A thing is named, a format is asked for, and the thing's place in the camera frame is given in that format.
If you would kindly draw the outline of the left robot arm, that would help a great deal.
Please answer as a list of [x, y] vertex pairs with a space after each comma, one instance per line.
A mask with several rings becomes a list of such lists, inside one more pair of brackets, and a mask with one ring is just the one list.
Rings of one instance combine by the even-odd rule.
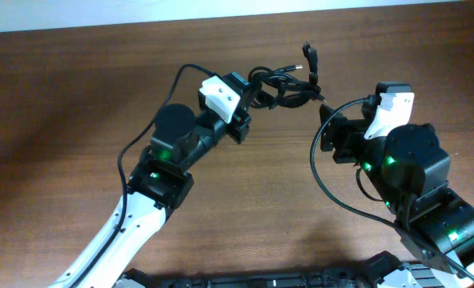
[[182, 104], [163, 107], [155, 131], [126, 184], [126, 194], [85, 250], [54, 287], [112, 287], [125, 268], [177, 210], [194, 185], [188, 170], [221, 138], [241, 143], [251, 117], [238, 107], [228, 122], [203, 107], [200, 115]]

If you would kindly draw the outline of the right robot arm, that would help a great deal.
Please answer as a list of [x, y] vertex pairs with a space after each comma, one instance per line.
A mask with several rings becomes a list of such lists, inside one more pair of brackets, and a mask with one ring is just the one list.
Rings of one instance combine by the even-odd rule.
[[449, 154], [430, 124], [411, 124], [406, 112], [364, 105], [364, 116], [343, 116], [348, 104], [321, 106], [310, 151], [331, 151], [336, 163], [365, 173], [394, 220], [354, 208], [314, 178], [337, 205], [393, 228], [412, 256], [445, 287], [474, 287], [474, 207], [448, 185]]

